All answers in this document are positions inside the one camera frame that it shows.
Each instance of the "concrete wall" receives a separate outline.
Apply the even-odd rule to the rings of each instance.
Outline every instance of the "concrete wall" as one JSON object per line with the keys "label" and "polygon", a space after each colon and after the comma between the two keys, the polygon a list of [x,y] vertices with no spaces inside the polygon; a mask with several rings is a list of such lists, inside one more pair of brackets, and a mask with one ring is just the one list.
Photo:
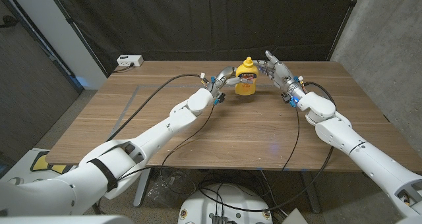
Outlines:
{"label": "concrete wall", "polygon": [[107,80],[54,0],[17,0],[85,89]]}
{"label": "concrete wall", "polygon": [[331,61],[422,157],[422,0],[357,0]]}

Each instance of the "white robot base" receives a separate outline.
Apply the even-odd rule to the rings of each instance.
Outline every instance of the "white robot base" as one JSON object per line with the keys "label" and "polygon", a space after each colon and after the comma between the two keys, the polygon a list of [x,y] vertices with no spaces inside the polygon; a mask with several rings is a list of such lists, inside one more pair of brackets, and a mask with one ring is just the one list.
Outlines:
{"label": "white robot base", "polygon": [[[216,200],[238,208],[263,210],[268,208],[266,202],[249,189],[236,184],[211,184],[202,191]],[[203,195],[199,190],[190,195],[182,204],[178,224],[199,223],[259,223],[272,224],[271,213],[239,211],[217,204]]]}

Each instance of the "yellow cap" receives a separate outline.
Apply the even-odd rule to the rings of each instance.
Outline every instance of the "yellow cap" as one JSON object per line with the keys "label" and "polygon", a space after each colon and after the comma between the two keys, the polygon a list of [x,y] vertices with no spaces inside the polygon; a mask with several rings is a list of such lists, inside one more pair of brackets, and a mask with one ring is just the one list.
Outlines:
{"label": "yellow cap", "polygon": [[253,66],[252,58],[251,57],[247,57],[246,60],[243,61],[243,65],[245,67],[251,67],[251,66]]}

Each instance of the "wooden table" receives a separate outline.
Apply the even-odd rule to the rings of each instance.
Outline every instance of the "wooden table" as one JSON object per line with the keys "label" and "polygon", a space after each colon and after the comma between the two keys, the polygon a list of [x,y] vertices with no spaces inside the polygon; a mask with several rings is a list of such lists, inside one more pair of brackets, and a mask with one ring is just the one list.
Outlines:
{"label": "wooden table", "polygon": [[[54,164],[77,164],[90,150],[102,144],[122,115],[123,123],[142,102],[172,76],[183,73],[217,75],[224,67],[237,67],[233,61],[146,61],[140,68],[113,74],[98,90],[73,124],[47,156]],[[294,75],[319,83],[333,96],[338,111],[345,115],[362,137],[412,171],[422,171],[422,159],[404,137],[383,116],[364,91],[339,63],[286,62]],[[202,84],[198,78],[179,78],[159,92],[116,138],[134,138],[165,119],[174,105],[195,93]],[[295,109],[285,105],[280,91],[261,75],[256,93],[238,96],[234,87],[222,89],[226,100],[214,112],[191,143],[176,151],[166,165],[184,168],[281,169],[295,144]],[[150,161],[160,165],[178,143],[202,126],[208,108],[187,131],[175,136]],[[287,164],[289,170],[318,170],[330,146],[315,134],[315,128],[299,112],[300,135]],[[360,171],[350,158],[334,150],[327,171]]]}

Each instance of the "white power strip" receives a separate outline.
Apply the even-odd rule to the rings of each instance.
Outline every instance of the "white power strip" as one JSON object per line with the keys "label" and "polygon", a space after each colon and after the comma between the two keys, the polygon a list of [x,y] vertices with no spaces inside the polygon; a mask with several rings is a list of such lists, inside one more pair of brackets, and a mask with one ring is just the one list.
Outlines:
{"label": "white power strip", "polygon": [[144,58],[142,55],[120,55],[117,59],[120,67],[129,67],[131,63],[134,63],[135,67],[139,67],[143,62]]}

